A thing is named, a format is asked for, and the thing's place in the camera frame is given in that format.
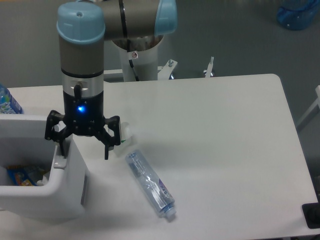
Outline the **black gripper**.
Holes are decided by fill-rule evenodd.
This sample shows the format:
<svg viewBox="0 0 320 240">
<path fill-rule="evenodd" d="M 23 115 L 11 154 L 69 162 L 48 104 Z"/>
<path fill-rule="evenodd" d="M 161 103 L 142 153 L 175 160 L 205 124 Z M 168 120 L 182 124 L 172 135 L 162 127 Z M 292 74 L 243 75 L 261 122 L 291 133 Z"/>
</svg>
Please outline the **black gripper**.
<svg viewBox="0 0 320 240">
<path fill-rule="evenodd" d="M 65 140 L 77 136 L 95 136 L 104 145 L 104 159 L 109 159 L 109 151 L 121 144 L 121 120 L 118 115 L 104 117 L 104 93 L 91 97 L 82 97 L 79 101 L 72 95 L 63 93 L 64 115 L 51 110 L 46 119 L 44 138 L 59 144 L 61 155 L 67 155 Z M 56 126 L 65 127 L 57 131 Z"/>
</svg>

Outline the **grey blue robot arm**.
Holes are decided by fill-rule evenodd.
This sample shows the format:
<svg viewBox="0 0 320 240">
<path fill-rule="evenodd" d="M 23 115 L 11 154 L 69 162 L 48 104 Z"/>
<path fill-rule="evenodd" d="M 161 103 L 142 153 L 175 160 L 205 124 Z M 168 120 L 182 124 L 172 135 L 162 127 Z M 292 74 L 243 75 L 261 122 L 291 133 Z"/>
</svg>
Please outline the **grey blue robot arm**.
<svg viewBox="0 0 320 240">
<path fill-rule="evenodd" d="M 104 117 L 104 43 L 173 33 L 178 26 L 174 0 L 77 0 L 59 6 L 64 113 L 52 110 L 44 137 L 66 156 L 70 135 L 96 137 L 108 153 L 121 144 L 120 117 Z"/>
</svg>

